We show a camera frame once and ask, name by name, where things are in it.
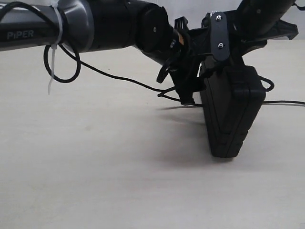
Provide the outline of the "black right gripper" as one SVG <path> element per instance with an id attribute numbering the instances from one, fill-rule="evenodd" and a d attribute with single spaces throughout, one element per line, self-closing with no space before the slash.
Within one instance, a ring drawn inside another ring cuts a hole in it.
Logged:
<path id="1" fill-rule="evenodd" d="M 281 20 L 281 13 L 258 13 L 256 10 L 223 12 L 228 23 L 229 66 L 234 69 L 244 69 L 246 65 L 242 56 L 265 47 L 268 40 L 282 37 L 292 40 L 298 35 L 297 25 Z"/>

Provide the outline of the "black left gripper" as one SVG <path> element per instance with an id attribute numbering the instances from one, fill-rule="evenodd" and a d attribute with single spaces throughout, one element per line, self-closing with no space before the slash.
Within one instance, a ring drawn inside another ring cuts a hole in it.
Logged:
<path id="1" fill-rule="evenodd" d="M 179 56 L 172 60 L 169 73 L 181 105 L 193 105 L 193 93 L 203 89 L 197 77 L 200 63 L 212 56 L 211 30 L 212 20 L 205 16 L 200 28 L 189 29 L 188 20 L 182 16 L 174 20 L 174 28 L 181 35 Z"/>

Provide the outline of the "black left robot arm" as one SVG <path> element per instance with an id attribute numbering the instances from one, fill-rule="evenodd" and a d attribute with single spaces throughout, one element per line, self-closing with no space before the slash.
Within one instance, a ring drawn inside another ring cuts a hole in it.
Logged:
<path id="1" fill-rule="evenodd" d="M 2 51 L 44 46 L 47 55 L 60 46 L 74 58 L 75 74 L 62 79 L 44 56 L 52 79 L 73 82 L 83 65 L 81 53 L 134 47 L 161 65 L 157 82 L 171 77 L 182 105 L 193 105 L 193 94 L 206 88 L 197 73 L 209 35 L 209 28 L 200 30 L 197 44 L 193 31 L 169 23 L 164 7 L 143 0 L 52 0 L 48 5 L 16 0 L 0 5 Z"/>

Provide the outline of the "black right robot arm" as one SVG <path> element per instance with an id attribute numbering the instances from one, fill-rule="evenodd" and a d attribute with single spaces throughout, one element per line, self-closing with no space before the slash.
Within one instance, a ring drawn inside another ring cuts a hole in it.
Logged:
<path id="1" fill-rule="evenodd" d="M 208 22 L 208 40 L 204 58 L 215 65 L 238 58 L 267 45 L 276 38 L 294 39 L 297 25 L 282 20 L 294 0 L 243 0 L 235 10 L 212 11 L 203 19 Z"/>

